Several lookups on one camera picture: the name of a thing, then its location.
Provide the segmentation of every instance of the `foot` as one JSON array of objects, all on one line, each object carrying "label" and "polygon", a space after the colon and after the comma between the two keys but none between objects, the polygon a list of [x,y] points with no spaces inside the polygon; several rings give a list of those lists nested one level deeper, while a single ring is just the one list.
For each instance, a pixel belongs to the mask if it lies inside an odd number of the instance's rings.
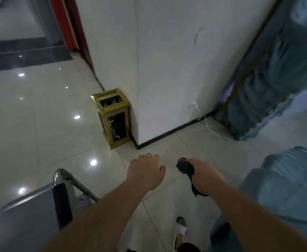
[{"label": "foot", "polygon": [[178,217],[173,231],[172,250],[177,251],[180,245],[187,241],[187,225],[182,217]]}]

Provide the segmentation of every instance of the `tiled floor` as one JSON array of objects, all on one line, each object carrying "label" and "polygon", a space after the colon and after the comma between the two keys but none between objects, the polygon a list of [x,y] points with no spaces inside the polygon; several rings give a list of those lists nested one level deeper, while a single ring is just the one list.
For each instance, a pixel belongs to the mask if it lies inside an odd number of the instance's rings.
[{"label": "tiled floor", "polygon": [[220,215],[210,198],[195,197],[189,179],[176,169],[180,157],[210,161],[238,186],[264,156],[296,145],[307,146],[307,111],[276,119],[249,142],[237,142],[208,119],[141,150],[130,142],[109,150],[90,94],[100,92],[89,68],[73,61],[0,72],[0,206],[52,181],[58,168],[73,173],[98,197],[126,178],[132,158],[157,153],[167,166],[163,183],[150,191],[128,223],[122,240],[142,251],[171,251],[172,226],[186,218],[189,241],[206,249]]}]

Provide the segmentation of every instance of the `left hand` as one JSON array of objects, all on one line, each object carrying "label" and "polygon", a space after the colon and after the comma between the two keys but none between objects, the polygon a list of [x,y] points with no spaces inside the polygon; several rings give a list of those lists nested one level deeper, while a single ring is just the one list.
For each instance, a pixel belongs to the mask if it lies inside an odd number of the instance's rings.
[{"label": "left hand", "polygon": [[159,167],[159,155],[147,153],[130,161],[127,179],[143,184],[148,191],[160,185],[165,176],[166,167]]}]

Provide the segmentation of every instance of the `blue fabric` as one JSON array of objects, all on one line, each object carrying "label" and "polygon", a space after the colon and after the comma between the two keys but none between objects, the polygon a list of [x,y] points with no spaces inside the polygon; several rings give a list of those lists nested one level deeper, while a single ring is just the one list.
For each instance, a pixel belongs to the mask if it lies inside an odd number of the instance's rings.
[{"label": "blue fabric", "polygon": [[235,95],[214,118],[238,140],[255,137],[307,90],[307,0],[281,2],[231,83]]},{"label": "blue fabric", "polygon": [[[307,149],[269,155],[253,169],[239,191],[307,236]],[[236,234],[221,216],[211,233],[212,250],[244,251]]]}]

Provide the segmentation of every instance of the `forearm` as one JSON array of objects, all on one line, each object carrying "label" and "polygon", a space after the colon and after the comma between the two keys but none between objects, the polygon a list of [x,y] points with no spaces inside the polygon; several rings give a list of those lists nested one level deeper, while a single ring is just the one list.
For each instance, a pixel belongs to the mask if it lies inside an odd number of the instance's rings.
[{"label": "forearm", "polygon": [[43,251],[114,251],[122,231],[146,193],[140,183],[125,180],[73,220]]},{"label": "forearm", "polygon": [[246,251],[307,251],[307,238],[226,182],[212,182],[208,194]]}]

